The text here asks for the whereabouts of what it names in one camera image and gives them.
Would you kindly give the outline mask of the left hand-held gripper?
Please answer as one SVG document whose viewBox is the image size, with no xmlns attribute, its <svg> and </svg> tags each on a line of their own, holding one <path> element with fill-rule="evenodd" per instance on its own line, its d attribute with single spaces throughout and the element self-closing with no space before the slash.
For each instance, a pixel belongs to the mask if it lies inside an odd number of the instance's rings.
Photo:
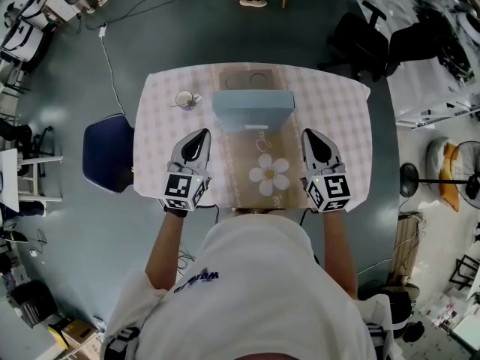
<svg viewBox="0 0 480 360">
<path fill-rule="evenodd" d="M 166 184 L 160 196 L 160 204 L 168 209 L 194 211 L 200 204 L 212 180 L 205 169 L 209 162 L 211 133 L 202 128 L 179 140 L 168 163 Z"/>
</svg>

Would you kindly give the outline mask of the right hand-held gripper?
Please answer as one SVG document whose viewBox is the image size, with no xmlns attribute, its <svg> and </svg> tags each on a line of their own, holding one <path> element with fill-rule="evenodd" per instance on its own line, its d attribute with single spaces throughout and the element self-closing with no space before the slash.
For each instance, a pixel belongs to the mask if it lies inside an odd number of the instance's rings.
<svg viewBox="0 0 480 360">
<path fill-rule="evenodd" d="M 301 135 L 304 162 L 309 169 L 301 178 L 304 191 L 318 212 L 336 212 L 351 199 L 345 164 L 336 144 L 323 133 L 305 128 Z"/>
</svg>

